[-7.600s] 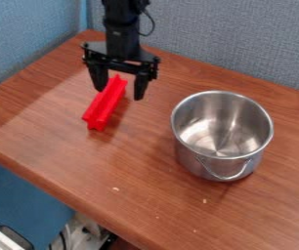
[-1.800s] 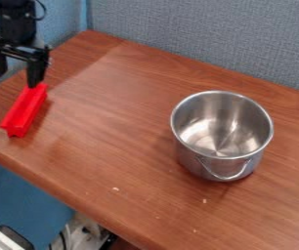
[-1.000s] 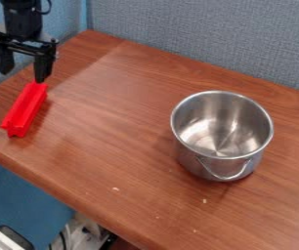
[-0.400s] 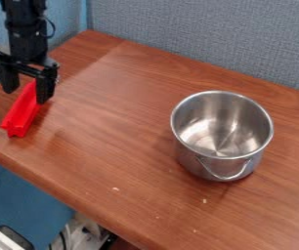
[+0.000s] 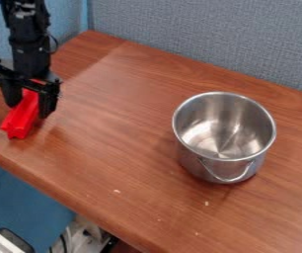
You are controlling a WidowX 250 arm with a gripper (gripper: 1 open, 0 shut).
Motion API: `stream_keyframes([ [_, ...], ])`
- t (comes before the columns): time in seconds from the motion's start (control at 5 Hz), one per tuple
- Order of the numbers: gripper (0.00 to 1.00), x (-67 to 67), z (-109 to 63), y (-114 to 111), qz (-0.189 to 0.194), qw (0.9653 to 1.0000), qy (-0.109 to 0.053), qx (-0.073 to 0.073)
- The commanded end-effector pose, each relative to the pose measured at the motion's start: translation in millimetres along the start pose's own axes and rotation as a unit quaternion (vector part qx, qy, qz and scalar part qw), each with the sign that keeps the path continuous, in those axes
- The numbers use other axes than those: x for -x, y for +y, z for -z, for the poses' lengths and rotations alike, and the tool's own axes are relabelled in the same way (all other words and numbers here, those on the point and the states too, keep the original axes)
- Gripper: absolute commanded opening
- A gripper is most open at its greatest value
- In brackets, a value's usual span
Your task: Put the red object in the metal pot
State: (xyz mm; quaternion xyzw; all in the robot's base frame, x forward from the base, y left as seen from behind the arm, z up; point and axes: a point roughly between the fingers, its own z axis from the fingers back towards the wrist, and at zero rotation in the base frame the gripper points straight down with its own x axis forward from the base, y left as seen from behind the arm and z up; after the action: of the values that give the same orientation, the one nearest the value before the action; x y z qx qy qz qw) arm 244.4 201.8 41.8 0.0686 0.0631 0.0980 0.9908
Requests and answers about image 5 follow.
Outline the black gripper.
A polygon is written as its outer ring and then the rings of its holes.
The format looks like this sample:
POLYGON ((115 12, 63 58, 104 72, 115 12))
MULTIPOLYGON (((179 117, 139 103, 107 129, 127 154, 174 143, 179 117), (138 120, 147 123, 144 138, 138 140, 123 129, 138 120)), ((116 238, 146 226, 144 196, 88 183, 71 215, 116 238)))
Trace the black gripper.
POLYGON ((23 100, 23 88, 39 93, 40 118, 56 110, 60 78, 51 71, 51 40, 12 42, 12 58, 0 58, 0 88, 7 105, 13 108, 23 100))

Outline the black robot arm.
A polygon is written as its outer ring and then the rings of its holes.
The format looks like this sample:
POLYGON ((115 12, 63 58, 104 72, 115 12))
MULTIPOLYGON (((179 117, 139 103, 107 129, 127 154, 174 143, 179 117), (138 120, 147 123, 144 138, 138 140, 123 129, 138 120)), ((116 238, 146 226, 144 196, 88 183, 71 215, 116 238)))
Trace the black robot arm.
POLYGON ((16 107, 24 89, 39 95, 39 114, 46 119, 56 110, 60 77, 51 71, 51 13, 46 0, 0 0, 5 26, 9 29, 12 59, 0 58, 0 88, 7 105, 16 107))

